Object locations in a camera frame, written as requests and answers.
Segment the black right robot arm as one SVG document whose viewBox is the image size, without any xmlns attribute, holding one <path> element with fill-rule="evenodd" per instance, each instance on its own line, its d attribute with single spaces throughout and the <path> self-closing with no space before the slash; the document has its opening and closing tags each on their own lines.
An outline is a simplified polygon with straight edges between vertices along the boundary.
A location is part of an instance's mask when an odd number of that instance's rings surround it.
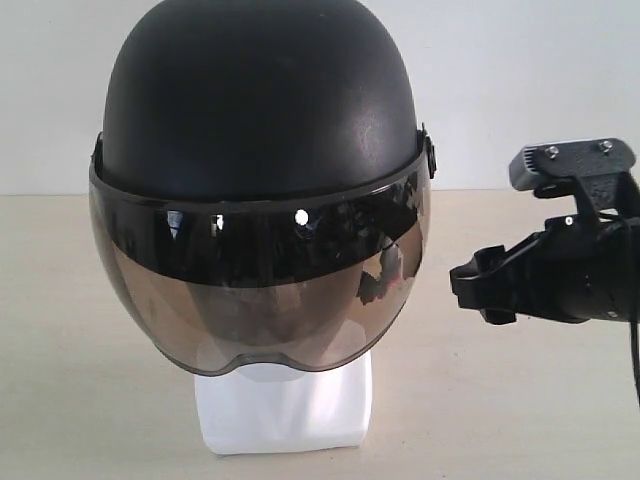
<svg viewBox="0 0 640 480">
<path fill-rule="evenodd" d="M 625 322 L 639 304 L 639 221 L 551 218 L 511 248 L 476 251 L 449 275 L 459 307 L 491 325 L 519 315 L 565 324 Z"/>
</svg>

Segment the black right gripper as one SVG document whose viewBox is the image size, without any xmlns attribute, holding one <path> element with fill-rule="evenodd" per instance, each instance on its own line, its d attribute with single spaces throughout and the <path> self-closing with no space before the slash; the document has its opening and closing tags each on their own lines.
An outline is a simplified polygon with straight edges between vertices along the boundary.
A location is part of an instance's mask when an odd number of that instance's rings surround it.
<svg viewBox="0 0 640 480">
<path fill-rule="evenodd" d="M 578 215 L 551 218 L 509 249 L 476 251 L 450 270 L 451 289 L 460 308 L 491 325 L 512 324 L 519 315 L 565 324 L 611 321 L 612 238 L 611 216 L 593 223 Z"/>
</svg>

